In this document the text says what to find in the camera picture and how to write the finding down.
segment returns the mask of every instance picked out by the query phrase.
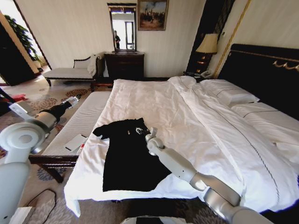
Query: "wooden dresser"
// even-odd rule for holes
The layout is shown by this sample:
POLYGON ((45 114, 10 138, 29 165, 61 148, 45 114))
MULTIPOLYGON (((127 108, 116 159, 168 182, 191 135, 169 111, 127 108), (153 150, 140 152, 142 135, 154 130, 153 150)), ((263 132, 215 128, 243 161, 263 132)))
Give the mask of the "wooden dresser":
POLYGON ((111 79, 142 80, 144 53, 139 51, 106 52, 105 60, 111 79))

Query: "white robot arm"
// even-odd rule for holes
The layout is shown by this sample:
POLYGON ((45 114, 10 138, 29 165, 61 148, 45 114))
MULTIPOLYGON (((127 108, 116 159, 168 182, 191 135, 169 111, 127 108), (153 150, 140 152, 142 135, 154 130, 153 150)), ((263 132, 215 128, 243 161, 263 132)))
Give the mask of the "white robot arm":
POLYGON ((187 181, 199 191, 206 191, 206 204, 220 217, 231 224, 271 224, 268 219, 254 210, 239 206, 240 196, 228 185, 212 175, 197 172, 194 166, 183 156, 171 148, 166 148, 156 137, 157 129, 145 136, 147 148, 151 155, 159 160, 178 178, 187 181))
POLYGON ((0 145, 7 151, 7 156, 0 160, 0 224, 8 224, 18 207, 30 171, 29 154, 42 150, 41 145, 55 124, 79 98, 70 97, 35 116, 31 116, 33 110, 25 101, 9 106, 25 122, 10 125, 0 133, 0 145))

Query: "patterned rug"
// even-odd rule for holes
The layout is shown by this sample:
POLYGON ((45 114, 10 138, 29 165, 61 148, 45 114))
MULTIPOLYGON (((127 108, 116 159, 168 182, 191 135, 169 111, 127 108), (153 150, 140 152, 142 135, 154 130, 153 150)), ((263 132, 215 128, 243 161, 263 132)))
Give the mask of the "patterned rug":
MULTIPOLYGON (((70 96, 82 94, 79 104, 75 108, 67 110, 62 116, 56 129, 60 131, 76 109, 83 103, 91 93, 89 84, 84 82, 52 81, 50 88, 46 80, 39 76, 37 79, 20 84, 18 86, 6 86, 3 90, 9 95, 26 94, 27 102, 36 112, 48 109, 70 96)), ((111 89, 98 88, 97 91, 110 91, 111 89)), ((22 119, 13 112, 8 112, 0 117, 0 131, 5 127, 22 122, 22 119)), ((6 152, 0 149, 0 158, 6 152)), ((58 184, 42 168, 31 165, 30 177, 26 184, 20 206, 25 206, 37 194, 50 188, 57 193, 57 201, 54 210, 51 212, 47 224, 120 224, 125 218, 143 215, 169 216, 185 218, 187 222, 194 224, 223 224, 203 202, 198 198, 185 199, 129 199, 117 202, 93 200, 80 201, 81 217, 77 218, 66 207, 63 189, 71 174, 71 169, 59 169, 59 173, 64 177, 64 182, 58 184)), ((30 217, 29 224, 41 224, 46 219, 54 206, 54 195, 46 191, 35 199, 30 206, 35 207, 35 211, 30 217)))

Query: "framed painting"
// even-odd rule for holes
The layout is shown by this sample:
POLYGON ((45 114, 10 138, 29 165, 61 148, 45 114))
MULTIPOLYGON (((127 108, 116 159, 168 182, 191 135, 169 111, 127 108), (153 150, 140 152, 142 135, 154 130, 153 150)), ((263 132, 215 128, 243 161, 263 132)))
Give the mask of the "framed painting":
POLYGON ((169 0, 138 0, 138 30, 165 30, 169 0))

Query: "white duvet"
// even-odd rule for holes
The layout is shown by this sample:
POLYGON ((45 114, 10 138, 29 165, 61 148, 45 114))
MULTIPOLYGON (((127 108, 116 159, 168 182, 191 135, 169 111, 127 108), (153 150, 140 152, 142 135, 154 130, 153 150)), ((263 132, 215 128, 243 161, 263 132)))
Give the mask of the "white duvet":
MULTIPOLYGON (((167 82, 116 80, 95 128, 141 117, 148 128, 158 128, 157 137, 167 147, 187 158, 199 172, 216 176, 241 195, 242 205, 258 212, 279 210, 299 198, 297 176, 278 149, 243 118, 219 104, 193 78, 173 77, 167 82)), ((66 204, 78 217, 78 200, 84 199, 203 199, 204 192, 194 190, 173 174, 150 192, 103 192, 108 146, 109 139, 100 140, 91 134, 64 188, 66 204)))

